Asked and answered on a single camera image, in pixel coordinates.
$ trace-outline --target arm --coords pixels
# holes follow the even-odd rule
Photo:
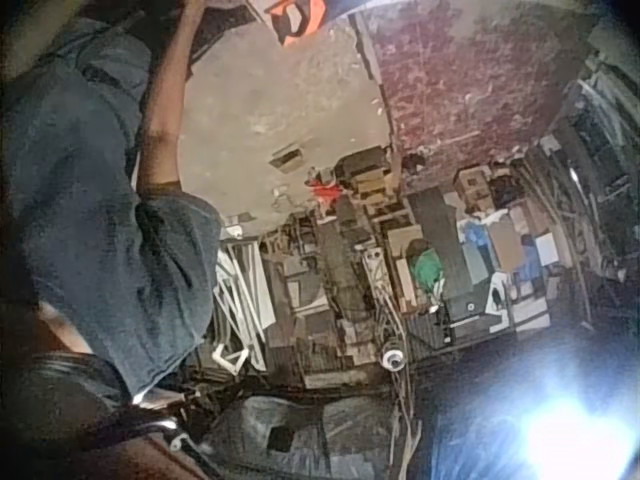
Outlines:
[[[180,188],[178,139],[187,67],[204,6],[202,0],[185,1],[178,28],[153,80],[142,125],[136,187],[139,193],[157,188]]]

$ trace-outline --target person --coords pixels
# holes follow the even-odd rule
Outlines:
[[[96,362],[139,397],[208,327],[221,222],[182,191],[178,169],[190,50],[205,7],[184,0],[151,82],[144,43],[77,18],[4,88],[0,317],[11,381],[2,388],[22,408],[14,423],[30,428],[27,436],[91,421],[96,408],[79,419],[73,405],[106,402],[99,379],[110,367]],[[28,367],[53,352],[62,352],[54,368]],[[84,370],[65,370],[72,364]]]

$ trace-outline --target green object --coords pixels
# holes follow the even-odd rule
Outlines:
[[[433,293],[433,286],[442,278],[442,263],[433,248],[423,252],[411,265],[411,275],[427,293]]]

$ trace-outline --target red brick wall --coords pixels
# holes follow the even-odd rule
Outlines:
[[[480,132],[436,148],[427,168],[406,181],[409,190],[447,182],[462,166],[541,136],[577,77],[594,19],[530,2],[505,4],[506,15],[472,16],[464,34],[459,23],[454,27],[469,21],[462,18],[467,12],[448,0],[365,11],[398,152]]]

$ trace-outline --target bright light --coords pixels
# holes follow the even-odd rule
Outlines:
[[[527,458],[540,480],[619,480],[633,455],[632,432],[559,402],[527,422]]]

